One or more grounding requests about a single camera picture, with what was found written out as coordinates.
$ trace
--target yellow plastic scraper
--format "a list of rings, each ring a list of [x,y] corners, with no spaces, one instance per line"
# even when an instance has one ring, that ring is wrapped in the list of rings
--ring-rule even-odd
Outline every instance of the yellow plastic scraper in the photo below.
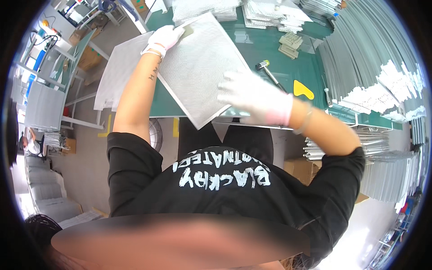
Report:
[[[308,99],[314,99],[314,94],[309,88],[304,86],[301,82],[294,80],[294,95],[305,95]]]

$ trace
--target white work glove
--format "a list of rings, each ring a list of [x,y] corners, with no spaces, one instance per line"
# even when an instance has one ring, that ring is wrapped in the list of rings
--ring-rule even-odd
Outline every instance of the white work glove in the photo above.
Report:
[[[149,44],[157,43],[168,50],[177,43],[183,33],[184,29],[182,27],[174,28],[174,25],[165,25],[153,33],[149,38]]]
[[[184,31],[185,30],[182,27],[174,28],[174,25],[162,26],[149,38],[149,44],[141,54],[154,53],[149,51],[152,49],[158,51],[161,54],[161,57],[164,57],[166,51],[178,42]]]
[[[292,94],[283,92],[251,71],[226,72],[224,76],[227,81],[218,87],[230,95],[219,95],[218,100],[251,114],[242,122],[288,126]]]

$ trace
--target wrist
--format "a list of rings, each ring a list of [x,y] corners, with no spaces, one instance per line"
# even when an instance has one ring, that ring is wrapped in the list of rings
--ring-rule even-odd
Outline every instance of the wrist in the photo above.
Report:
[[[149,43],[144,50],[141,51],[141,55],[151,53],[159,55],[163,58],[166,54],[165,47],[160,43]]]
[[[289,126],[294,95],[282,94],[266,113],[266,124]]]
[[[307,118],[309,105],[298,98],[294,98],[292,103],[292,111],[290,118],[290,127],[297,130],[301,128]]]

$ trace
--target black t-shirt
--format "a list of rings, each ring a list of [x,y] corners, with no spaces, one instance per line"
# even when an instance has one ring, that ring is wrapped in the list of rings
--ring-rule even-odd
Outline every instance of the black t-shirt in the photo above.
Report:
[[[130,133],[108,135],[111,216],[151,213],[241,215],[302,230],[311,240],[307,268],[332,250],[348,226],[365,166],[361,147],[324,156],[309,186],[232,148],[193,151],[162,172],[162,156]]]

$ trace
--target gray floor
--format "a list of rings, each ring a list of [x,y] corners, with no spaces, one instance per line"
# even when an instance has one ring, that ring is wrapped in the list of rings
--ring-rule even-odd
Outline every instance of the gray floor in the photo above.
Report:
[[[93,41],[106,53],[110,54],[115,45],[139,35],[131,20],[126,18],[120,27],[110,22],[104,31]],[[97,68],[81,73],[91,76],[104,68],[103,61]],[[75,99],[77,83],[73,85],[68,95],[68,101]],[[98,81],[81,89],[80,96],[96,92]],[[87,99],[76,106],[75,118],[85,121],[96,121],[96,111],[93,110],[94,99]],[[102,112],[101,121],[107,121],[112,115],[110,129],[115,113],[110,109]],[[163,131],[163,144],[160,153],[164,157],[162,169],[170,166],[177,159],[178,138],[173,136],[173,118],[162,118],[159,123]],[[220,138],[223,138],[228,125],[215,125]],[[70,198],[80,203],[84,211],[95,207],[109,212],[109,188],[107,183],[108,161],[106,157],[106,137],[98,137],[106,133],[89,127],[74,125],[74,130],[67,130],[71,137],[76,138],[76,154],[63,157],[53,157],[54,169],[61,172],[65,188]],[[271,130],[274,144],[274,164],[282,167],[285,159],[301,157],[304,138],[294,135],[291,131]],[[389,132],[391,149],[409,150],[410,131],[408,125],[403,130]],[[372,254],[367,254],[369,245],[375,245],[377,240],[395,220],[394,203],[383,203],[368,199],[354,207],[349,227],[329,256],[319,269],[357,269],[362,261]]]

